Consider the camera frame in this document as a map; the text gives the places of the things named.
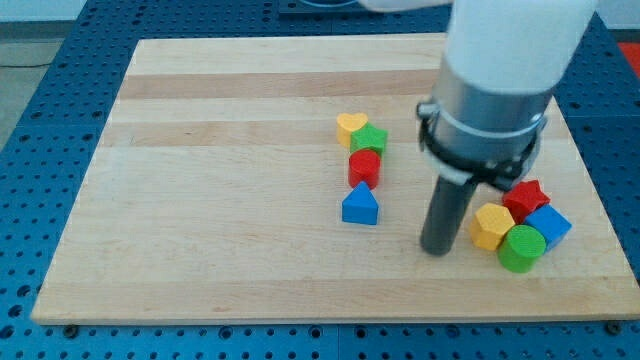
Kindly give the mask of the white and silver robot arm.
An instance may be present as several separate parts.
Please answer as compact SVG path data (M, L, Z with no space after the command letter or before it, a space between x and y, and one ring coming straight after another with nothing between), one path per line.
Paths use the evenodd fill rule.
M520 159L596 0L453 0L424 150L456 167Z

